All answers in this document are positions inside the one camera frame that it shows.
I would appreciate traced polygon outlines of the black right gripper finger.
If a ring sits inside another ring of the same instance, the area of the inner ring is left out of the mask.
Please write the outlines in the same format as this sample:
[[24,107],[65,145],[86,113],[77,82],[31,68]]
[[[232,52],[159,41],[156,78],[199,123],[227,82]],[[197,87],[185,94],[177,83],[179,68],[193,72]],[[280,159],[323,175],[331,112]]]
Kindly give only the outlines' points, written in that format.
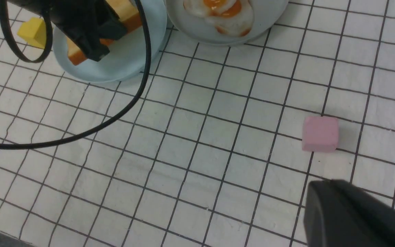
[[308,184],[303,224],[309,247],[395,247],[395,209],[345,180]]

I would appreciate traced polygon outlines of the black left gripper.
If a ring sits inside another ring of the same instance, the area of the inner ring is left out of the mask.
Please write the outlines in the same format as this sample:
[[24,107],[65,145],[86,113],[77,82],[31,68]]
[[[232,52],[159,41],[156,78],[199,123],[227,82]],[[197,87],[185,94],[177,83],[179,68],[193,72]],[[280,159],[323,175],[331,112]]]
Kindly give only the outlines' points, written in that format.
[[100,61],[109,53],[101,39],[119,40],[128,32],[105,0],[11,0],[10,3],[42,16],[45,21],[46,44],[35,62],[44,61],[51,52],[52,25],[93,61]]

